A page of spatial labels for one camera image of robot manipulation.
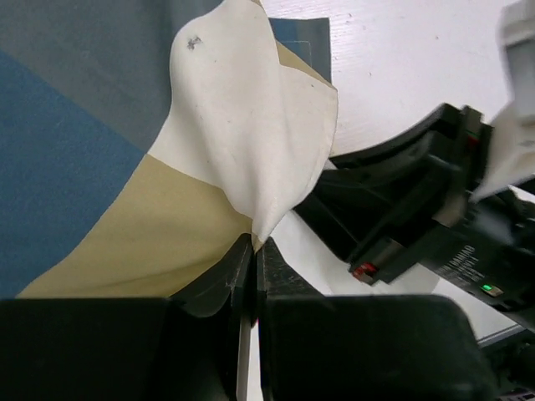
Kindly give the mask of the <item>white pillow yellow edge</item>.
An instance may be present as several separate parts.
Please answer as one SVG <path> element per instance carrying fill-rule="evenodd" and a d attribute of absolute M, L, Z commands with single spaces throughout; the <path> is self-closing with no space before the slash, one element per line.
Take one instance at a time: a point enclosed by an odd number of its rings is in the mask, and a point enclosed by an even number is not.
<path fill-rule="evenodd" d="M 307 282 L 324 295 L 427 294 L 454 300 L 469 317 L 478 339 L 508 329 L 515 322 L 439 278 L 421 265 L 415 265 L 391 284 L 370 287 L 356 281 L 348 266 L 340 261 L 291 211 L 272 233 L 284 260 Z"/>

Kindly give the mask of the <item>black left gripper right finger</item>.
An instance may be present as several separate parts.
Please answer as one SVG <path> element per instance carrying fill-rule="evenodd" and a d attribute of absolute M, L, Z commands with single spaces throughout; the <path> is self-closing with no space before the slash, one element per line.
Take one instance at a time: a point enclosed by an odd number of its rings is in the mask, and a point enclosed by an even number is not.
<path fill-rule="evenodd" d="M 466 314 L 436 295 L 326 297 L 268 240 L 256 256 L 266 400 L 492 400 Z"/>

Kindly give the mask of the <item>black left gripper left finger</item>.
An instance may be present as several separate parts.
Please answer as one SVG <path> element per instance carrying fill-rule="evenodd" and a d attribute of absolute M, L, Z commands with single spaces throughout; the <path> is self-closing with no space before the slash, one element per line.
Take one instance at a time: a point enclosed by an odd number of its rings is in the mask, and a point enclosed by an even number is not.
<path fill-rule="evenodd" d="M 248 235 L 170 297 L 1 303 L 4 400 L 242 400 Z"/>

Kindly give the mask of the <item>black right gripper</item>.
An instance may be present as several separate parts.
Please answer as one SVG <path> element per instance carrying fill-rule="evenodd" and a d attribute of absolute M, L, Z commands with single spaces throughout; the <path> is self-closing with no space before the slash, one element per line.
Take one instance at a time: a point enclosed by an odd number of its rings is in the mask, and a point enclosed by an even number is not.
<path fill-rule="evenodd" d="M 333 158 L 296 212 L 362 282 L 413 264 L 500 312 L 534 306 L 534 205 L 505 188 L 473 200 L 493 129 L 438 106 L 382 144 Z"/>

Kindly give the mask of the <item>plaid beige blue pillowcase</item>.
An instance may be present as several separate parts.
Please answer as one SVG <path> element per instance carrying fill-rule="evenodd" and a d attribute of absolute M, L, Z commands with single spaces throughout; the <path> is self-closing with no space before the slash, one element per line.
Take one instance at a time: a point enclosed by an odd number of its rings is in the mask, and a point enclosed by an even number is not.
<path fill-rule="evenodd" d="M 258 1 L 2 2 L 2 297 L 180 291 L 311 192 L 337 116 Z"/>

